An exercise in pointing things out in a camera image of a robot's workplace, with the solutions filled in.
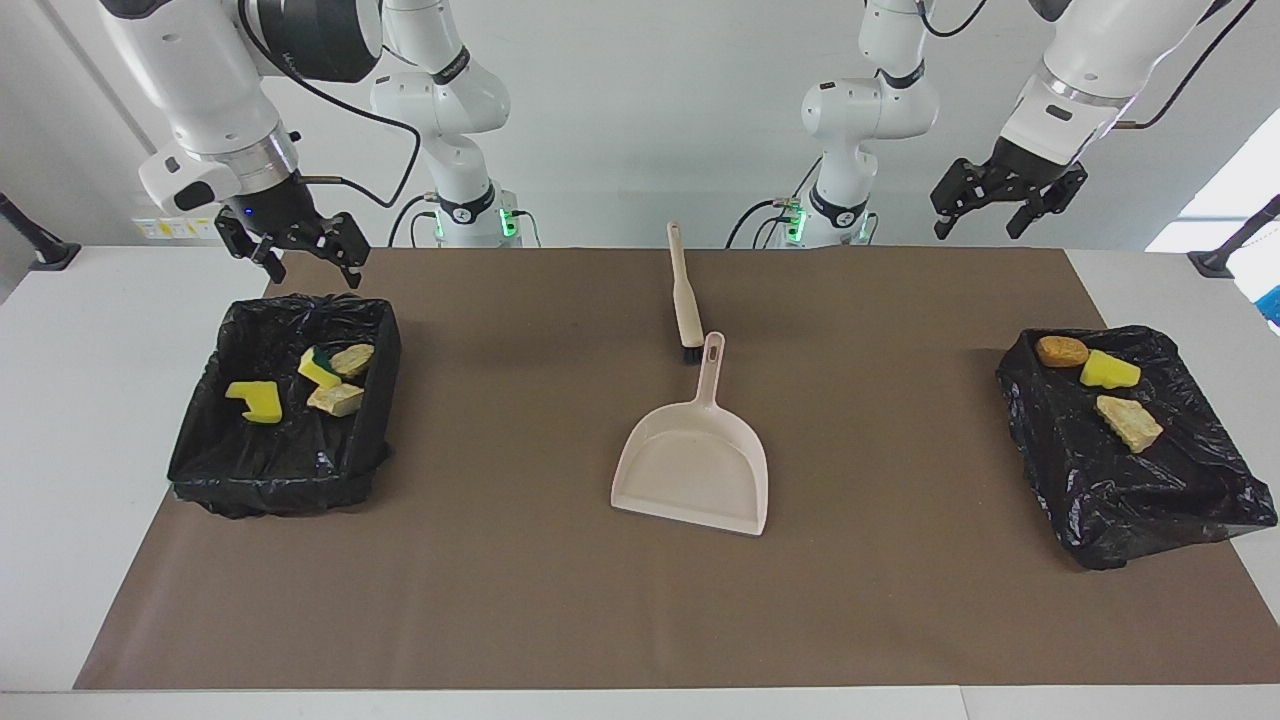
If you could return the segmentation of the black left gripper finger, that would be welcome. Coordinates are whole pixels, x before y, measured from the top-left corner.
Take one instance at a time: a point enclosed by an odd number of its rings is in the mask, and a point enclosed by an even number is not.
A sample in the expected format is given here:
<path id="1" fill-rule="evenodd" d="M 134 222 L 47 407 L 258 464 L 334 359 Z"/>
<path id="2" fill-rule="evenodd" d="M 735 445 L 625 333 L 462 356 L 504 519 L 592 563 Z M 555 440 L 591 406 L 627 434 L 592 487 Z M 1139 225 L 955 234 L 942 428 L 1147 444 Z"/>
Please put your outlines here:
<path id="1" fill-rule="evenodd" d="M 1012 188 L 1021 206 L 1007 223 L 1010 240 L 1019 240 L 1025 231 L 1042 217 L 1064 213 L 1074 200 L 1080 187 L 1088 179 L 1083 165 L 1070 165 L 1065 174 L 1044 187 L 1019 181 Z"/>
<path id="2" fill-rule="evenodd" d="M 1000 164 L 955 160 L 931 191 L 936 238 L 946 240 L 961 217 L 992 204 L 1000 188 Z"/>

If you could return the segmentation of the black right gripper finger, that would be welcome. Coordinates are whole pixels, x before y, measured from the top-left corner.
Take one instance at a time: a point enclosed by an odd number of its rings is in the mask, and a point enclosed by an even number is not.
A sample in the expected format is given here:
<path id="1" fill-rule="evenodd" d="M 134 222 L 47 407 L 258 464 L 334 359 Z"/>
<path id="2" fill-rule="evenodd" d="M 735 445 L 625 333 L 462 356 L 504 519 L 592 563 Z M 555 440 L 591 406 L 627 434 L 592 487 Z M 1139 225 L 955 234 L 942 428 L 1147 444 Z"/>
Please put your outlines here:
<path id="1" fill-rule="evenodd" d="M 337 266 L 349 290 L 360 288 L 370 245 L 349 213 L 306 222 L 305 250 Z"/>
<path id="2" fill-rule="evenodd" d="M 218 213 L 216 232 L 233 258 L 247 259 L 264 269 L 273 284 L 280 284 L 285 279 L 285 268 L 274 252 L 270 238 L 255 241 L 232 210 Z"/>

